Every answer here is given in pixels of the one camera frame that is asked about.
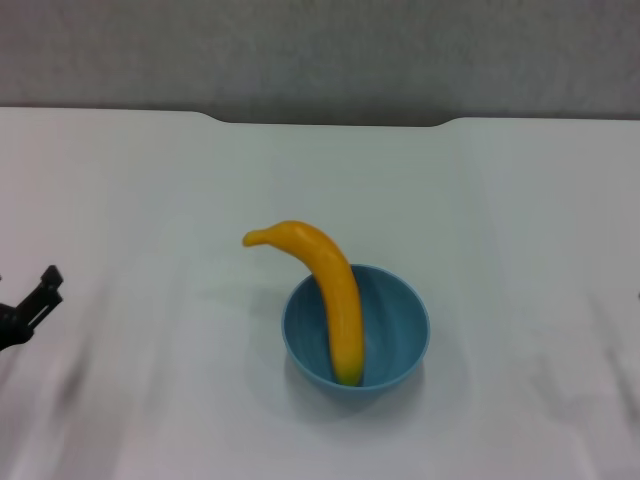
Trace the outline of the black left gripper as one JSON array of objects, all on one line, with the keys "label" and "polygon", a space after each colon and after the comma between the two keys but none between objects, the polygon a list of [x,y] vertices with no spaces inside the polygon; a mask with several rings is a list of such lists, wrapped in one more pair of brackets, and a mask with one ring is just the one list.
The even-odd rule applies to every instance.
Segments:
[{"label": "black left gripper", "polygon": [[38,286],[16,307],[1,305],[0,349],[22,345],[34,329],[63,301],[58,289],[63,277],[55,265],[42,274]]}]

